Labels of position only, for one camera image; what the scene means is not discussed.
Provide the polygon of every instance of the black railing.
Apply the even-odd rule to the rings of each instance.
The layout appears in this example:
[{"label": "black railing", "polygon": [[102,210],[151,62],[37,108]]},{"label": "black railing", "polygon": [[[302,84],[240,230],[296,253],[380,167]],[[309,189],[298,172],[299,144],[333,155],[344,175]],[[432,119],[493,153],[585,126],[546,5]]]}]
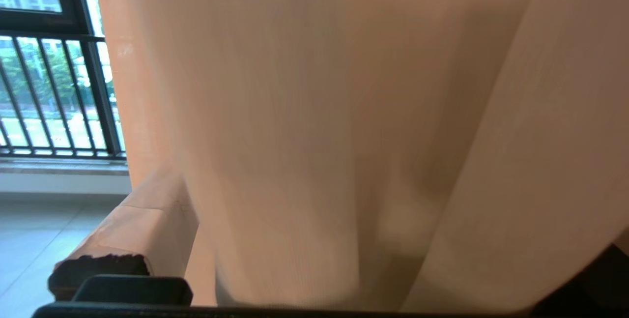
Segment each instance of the black railing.
[{"label": "black railing", "polygon": [[0,31],[0,156],[123,159],[103,37]]}]

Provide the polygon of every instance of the sheer curtain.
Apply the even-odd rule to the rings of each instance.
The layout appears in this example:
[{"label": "sheer curtain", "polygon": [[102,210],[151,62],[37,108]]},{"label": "sheer curtain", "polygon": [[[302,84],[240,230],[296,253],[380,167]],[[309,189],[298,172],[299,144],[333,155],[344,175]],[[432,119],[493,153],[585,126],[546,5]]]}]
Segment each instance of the sheer curtain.
[{"label": "sheer curtain", "polygon": [[100,1],[223,302],[517,312],[629,224],[623,0]]}]

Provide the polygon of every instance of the curtain fold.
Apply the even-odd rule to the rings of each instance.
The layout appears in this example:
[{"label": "curtain fold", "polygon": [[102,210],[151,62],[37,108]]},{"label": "curtain fold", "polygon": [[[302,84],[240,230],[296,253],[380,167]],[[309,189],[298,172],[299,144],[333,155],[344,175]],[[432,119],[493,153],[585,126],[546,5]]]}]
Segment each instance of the curtain fold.
[{"label": "curtain fold", "polygon": [[517,312],[629,223],[622,0],[100,1],[236,302]]}]

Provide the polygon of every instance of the black bar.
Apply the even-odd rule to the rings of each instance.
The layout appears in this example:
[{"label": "black bar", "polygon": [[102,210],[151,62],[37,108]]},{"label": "black bar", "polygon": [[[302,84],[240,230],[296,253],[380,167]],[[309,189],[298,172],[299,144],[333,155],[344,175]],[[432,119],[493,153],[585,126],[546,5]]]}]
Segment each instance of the black bar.
[{"label": "black bar", "polygon": [[31,91],[31,96],[33,97],[33,103],[35,103],[35,109],[37,109],[37,114],[40,117],[41,127],[43,128],[43,133],[46,134],[46,139],[48,140],[48,144],[50,145],[52,152],[54,152],[55,144],[52,143],[50,130],[48,130],[46,119],[44,118],[43,112],[41,111],[39,98],[33,87],[33,81],[31,81],[31,74],[29,73],[29,68],[27,67],[27,63],[24,61],[24,54],[22,54],[22,48],[20,48],[20,44],[18,43],[18,38],[16,38],[15,36],[12,36],[11,38],[13,39],[13,47],[15,48],[15,52],[18,55],[18,59],[20,59],[20,66],[22,67],[22,73],[24,74],[24,78],[27,81],[27,86],[29,87],[29,90]]},{"label": "black bar", "polygon": [[97,67],[101,66],[101,60],[96,43],[81,42],[81,50],[83,50],[87,76],[90,80],[90,87],[92,87],[92,94],[94,94],[94,104],[98,111],[98,119],[101,121],[105,146],[108,153],[116,155],[120,153],[120,143],[117,138],[116,121],[114,121],[112,105],[110,105],[110,99],[107,95],[103,69],[97,69]]},{"label": "black bar", "polygon": [[94,275],[150,275],[142,255],[81,256],[59,264],[48,278],[48,289],[55,301],[70,301]]},{"label": "black bar", "polygon": [[[124,265],[123,262],[120,262],[122,258],[124,256],[108,258],[109,261],[115,262],[113,265],[106,266],[104,262],[100,265],[96,264],[97,268],[106,268],[110,271],[99,275],[94,275],[94,270],[91,273],[88,272],[88,274],[92,274],[92,277],[83,281],[83,284],[72,297],[72,301],[190,307],[193,301],[193,291],[184,278],[149,276],[143,256],[136,256],[136,266],[143,264],[146,274],[120,275],[118,274],[119,271],[124,269],[128,271],[131,266],[131,263]],[[103,258],[88,258],[88,260],[103,260]],[[71,271],[71,275],[76,275],[76,271],[78,270]]]},{"label": "black bar", "polygon": [[9,78],[6,76],[6,72],[4,71],[4,66],[2,66],[2,59],[0,58],[0,77],[2,77],[2,82],[4,83],[4,89],[6,89],[6,93],[9,94],[9,99],[11,99],[11,105],[13,105],[13,111],[15,112],[15,116],[18,117],[18,122],[20,123],[20,127],[22,127],[22,133],[24,134],[24,139],[27,141],[27,145],[33,152],[33,143],[31,142],[31,137],[29,132],[27,131],[27,125],[24,123],[24,118],[22,117],[22,112],[20,111],[20,106],[18,105],[18,100],[15,98],[13,94],[13,90],[9,85]]},{"label": "black bar", "polygon": [[77,0],[58,0],[60,12],[40,10],[0,9],[0,28],[29,32],[89,34],[83,11]]},{"label": "black bar", "polygon": [[9,152],[13,152],[13,145],[11,145],[11,140],[9,139],[9,134],[7,134],[6,130],[4,129],[4,124],[2,123],[2,117],[0,116],[0,132],[2,132],[2,137],[4,138],[4,141],[6,143],[6,148],[9,148]]},{"label": "black bar", "polygon": [[57,84],[55,83],[55,78],[52,75],[52,69],[50,69],[50,63],[48,61],[48,56],[46,55],[46,49],[44,49],[43,47],[41,38],[37,39],[37,45],[39,45],[41,58],[43,59],[43,64],[46,67],[46,72],[48,74],[48,79],[50,81],[50,88],[52,88],[52,94],[54,94],[55,96],[57,109],[59,110],[59,114],[61,115],[61,121],[63,121],[63,127],[65,128],[65,135],[68,138],[68,143],[70,143],[70,148],[74,149],[74,140],[72,139],[72,134],[70,134],[70,127],[68,125],[68,120],[65,118],[65,111],[63,110],[63,105],[61,104],[61,97],[59,97],[59,92],[57,91]]},{"label": "black bar", "polygon": [[[180,305],[146,305],[109,302],[55,302],[40,307],[31,318],[500,318],[497,314],[420,314],[397,312],[309,311],[284,305],[285,309],[251,307],[182,307]],[[588,311],[557,317],[626,317],[623,311]]]},{"label": "black bar", "polygon": [[39,31],[27,31],[27,30],[11,30],[0,29],[0,35],[8,36],[26,36],[28,38],[41,38],[41,39],[57,39],[57,40],[80,40],[85,42],[104,42],[104,36],[93,36],[87,34],[65,34],[65,33],[46,33]]},{"label": "black bar", "polygon": [[[33,147],[13,146],[13,148],[15,150],[30,150],[31,148],[33,148],[33,150],[50,150],[50,147],[43,147],[43,146],[33,146]],[[77,152],[93,152],[94,151],[92,148],[85,148],[85,147],[75,147],[75,148],[57,147],[55,149],[58,150],[58,151],[74,151],[74,150],[76,150]],[[105,150],[105,148],[97,148],[96,150],[98,152],[107,152],[107,150]]]},{"label": "black bar", "polygon": [[83,104],[83,97],[81,97],[81,90],[79,89],[79,83],[77,82],[77,75],[76,75],[76,72],[74,72],[74,64],[72,63],[70,51],[68,51],[68,44],[65,40],[62,40],[62,42],[63,42],[63,54],[65,54],[65,60],[68,62],[68,69],[70,71],[70,76],[72,76],[72,84],[74,85],[74,92],[76,92],[77,94],[77,101],[79,101],[79,107],[81,108],[81,113],[83,114],[83,122],[85,123],[87,137],[89,138],[89,145],[92,147],[92,152],[94,152],[94,155],[96,155],[96,146],[94,145],[94,138],[92,137],[92,130],[90,130],[89,128],[89,121],[87,119],[87,113],[85,112],[85,104]]},{"label": "black bar", "polygon": [[125,158],[121,157],[121,156],[114,156],[114,155],[56,155],[56,154],[2,154],[0,152],[0,154],[2,155],[2,157],[18,157],[18,158],[33,158],[33,157],[37,157],[37,158],[52,158],[52,159],[97,159],[97,160],[102,160],[102,161],[124,161]]}]

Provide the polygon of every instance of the greenery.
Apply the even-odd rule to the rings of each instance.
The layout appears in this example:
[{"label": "greenery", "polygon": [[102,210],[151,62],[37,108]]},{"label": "greenery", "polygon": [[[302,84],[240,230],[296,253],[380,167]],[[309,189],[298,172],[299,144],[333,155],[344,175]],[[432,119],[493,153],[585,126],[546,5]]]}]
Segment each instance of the greenery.
[{"label": "greenery", "polygon": [[[58,114],[56,108],[55,97],[52,91],[52,85],[49,82],[49,76],[46,72],[43,58],[40,54],[38,46],[32,43],[21,44],[22,53],[27,65],[28,74],[33,82],[36,98],[42,105],[42,109],[47,113]],[[78,108],[76,92],[74,85],[72,84],[72,75],[70,74],[69,66],[65,58],[63,50],[56,49],[56,51],[48,51],[46,54],[52,76],[57,87],[61,103],[66,112],[75,112]],[[20,105],[33,105],[33,99],[31,98],[31,92],[27,85],[27,80],[22,71],[20,60],[13,49],[0,50],[0,58],[2,59],[2,65],[6,72],[7,79],[14,96],[18,99]],[[94,101],[91,96],[89,87],[86,87],[83,83],[78,83],[81,97],[85,101],[86,105],[93,105]],[[0,103],[10,103],[7,93],[0,93]]]}]

